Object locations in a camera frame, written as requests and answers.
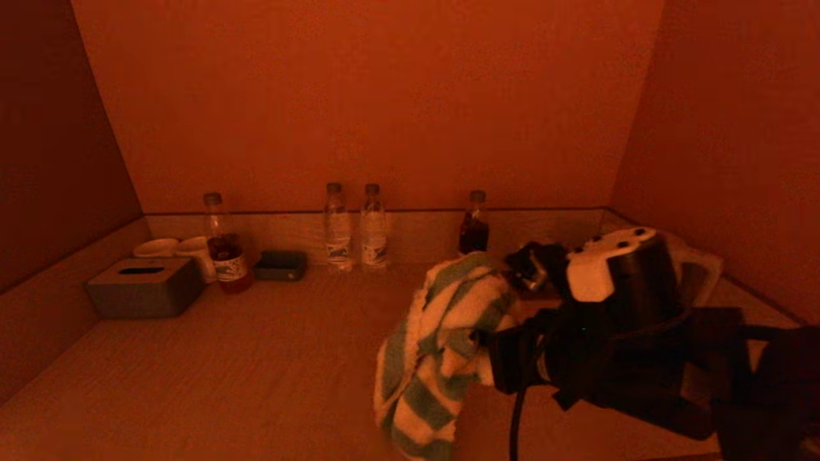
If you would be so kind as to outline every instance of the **white cup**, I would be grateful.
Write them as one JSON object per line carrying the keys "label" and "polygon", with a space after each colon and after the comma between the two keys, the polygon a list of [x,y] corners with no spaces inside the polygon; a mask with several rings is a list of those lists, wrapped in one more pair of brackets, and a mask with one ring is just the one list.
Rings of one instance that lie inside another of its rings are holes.
{"label": "white cup", "polygon": [[176,256],[193,258],[199,266],[199,273],[203,276],[205,283],[216,281],[216,269],[213,267],[211,254],[207,250],[207,238],[193,237],[176,245]]}
{"label": "white cup", "polygon": [[134,249],[137,258],[173,258],[174,249],[180,241],[177,239],[150,240]]}

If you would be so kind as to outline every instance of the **green and white towel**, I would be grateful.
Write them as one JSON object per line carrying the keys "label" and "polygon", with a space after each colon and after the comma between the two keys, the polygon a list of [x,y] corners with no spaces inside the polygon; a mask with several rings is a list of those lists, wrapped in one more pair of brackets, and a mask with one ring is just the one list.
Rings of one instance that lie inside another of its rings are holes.
{"label": "green and white towel", "polygon": [[473,331],[515,326],[517,297],[486,253],[427,272],[407,317],[379,349],[376,424],[410,459],[449,459],[470,383],[492,386],[490,358]]}

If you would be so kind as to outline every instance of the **wall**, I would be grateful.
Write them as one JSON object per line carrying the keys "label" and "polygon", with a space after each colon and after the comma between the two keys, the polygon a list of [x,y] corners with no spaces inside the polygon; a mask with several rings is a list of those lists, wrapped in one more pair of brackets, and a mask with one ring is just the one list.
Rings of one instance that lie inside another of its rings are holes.
{"label": "wall", "polygon": [[613,194],[820,322],[820,3],[667,2]]}
{"label": "wall", "polygon": [[74,0],[146,213],[606,205],[662,2]]}
{"label": "wall", "polygon": [[141,211],[70,2],[3,2],[0,30],[2,292]]}

